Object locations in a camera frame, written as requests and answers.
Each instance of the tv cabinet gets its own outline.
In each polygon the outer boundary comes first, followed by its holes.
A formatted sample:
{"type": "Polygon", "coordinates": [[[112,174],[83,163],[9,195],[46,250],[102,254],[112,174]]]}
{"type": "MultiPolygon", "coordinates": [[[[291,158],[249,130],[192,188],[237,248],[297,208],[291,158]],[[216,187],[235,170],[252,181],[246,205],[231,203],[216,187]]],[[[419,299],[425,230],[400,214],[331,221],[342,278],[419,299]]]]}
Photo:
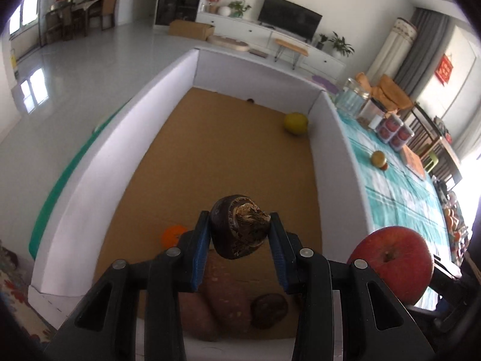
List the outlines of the tv cabinet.
{"type": "MultiPolygon", "coordinates": [[[[280,30],[267,28],[252,21],[225,17],[212,13],[199,12],[197,19],[199,23],[211,24],[216,27],[215,34],[228,36],[248,43],[252,48],[259,49],[270,55],[275,55],[279,46],[276,39],[285,40],[300,48],[307,49],[309,56],[303,57],[298,66],[318,74],[332,83],[336,84],[339,76],[345,68],[345,64],[336,60],[329,54],[316,49],[314,46],[302,42],[294,36],[288,35],[280,30]]],[[[282,54],[281,59],[293,62],[295,55],[288,51],[282,54]]]]}

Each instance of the green chair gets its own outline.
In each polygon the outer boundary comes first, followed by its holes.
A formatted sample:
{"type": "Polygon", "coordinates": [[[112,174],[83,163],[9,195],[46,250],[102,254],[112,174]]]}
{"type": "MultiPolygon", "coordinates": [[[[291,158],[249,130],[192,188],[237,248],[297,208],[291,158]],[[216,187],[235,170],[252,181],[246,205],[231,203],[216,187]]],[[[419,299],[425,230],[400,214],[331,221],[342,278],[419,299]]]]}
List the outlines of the green chair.
{"type": "Polygon", "coordinates": [[[424,169],[426,173],[429,173],[433,170],[434,167],[438,165],[439,159],[436,156],[436,153],[434,153],[434,151],[429,152],[427,156],[429,157],[429,160],[427,161],[427,164],[424,166],[424,169]]]}

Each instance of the plant pot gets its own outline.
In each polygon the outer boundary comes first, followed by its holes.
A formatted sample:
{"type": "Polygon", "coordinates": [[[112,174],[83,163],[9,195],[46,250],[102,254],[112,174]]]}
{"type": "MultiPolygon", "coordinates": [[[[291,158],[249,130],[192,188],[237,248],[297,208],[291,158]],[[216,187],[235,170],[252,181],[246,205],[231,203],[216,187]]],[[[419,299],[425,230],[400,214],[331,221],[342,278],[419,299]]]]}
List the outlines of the plant pot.
{"type": "Polygon", "coordinates": [[[232,13],[232,9],[230,9],[229,7],[220,7],[220,8],[217,10],[217,13],[218,13],[220,16],[229,16],[229,15],[232,13]]]}
{"type": "Polygon", "coordinates": [[[244,17],[244,12],[235,11],[230,14],[230,17],[237,17],[237,19],[242,19],[244,17]]]}
{"type": "Polygon", "coordinates": [[[331,56],[333,58],[335,58],[336,60],[341,60],[343,55],[341,54],[341,52],[337,49],[332,49],[331,50],[331,56]]]}

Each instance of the television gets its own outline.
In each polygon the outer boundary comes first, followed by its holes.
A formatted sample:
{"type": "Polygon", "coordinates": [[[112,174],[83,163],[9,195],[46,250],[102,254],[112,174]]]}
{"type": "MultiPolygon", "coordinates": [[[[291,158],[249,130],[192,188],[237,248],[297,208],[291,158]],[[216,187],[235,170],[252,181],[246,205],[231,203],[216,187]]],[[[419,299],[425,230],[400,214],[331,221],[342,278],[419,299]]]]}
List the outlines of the television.
{"type": "Polygon", "coordinates": [[[264,0],[258,20],[311,41],[322,16],[287,0],[264,0]]]}

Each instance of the red wall decoration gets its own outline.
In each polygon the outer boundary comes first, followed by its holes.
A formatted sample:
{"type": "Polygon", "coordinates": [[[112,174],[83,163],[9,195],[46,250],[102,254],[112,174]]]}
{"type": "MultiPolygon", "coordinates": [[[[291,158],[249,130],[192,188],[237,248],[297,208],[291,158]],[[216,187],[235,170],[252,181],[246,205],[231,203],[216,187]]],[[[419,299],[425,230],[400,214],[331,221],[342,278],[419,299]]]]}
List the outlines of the red wall decoration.
{"type": "Polygon", "coordinates": [[[453,71],[453,64],[451,64],[451,61],[449,61],[449,58],[447,57],[447,55],[444,54],[434,74],[439,79],[439,81],[441,81],[441,83],[445,85],[449,83],[449,78],[451,77],[452,71],[453,71]]]}

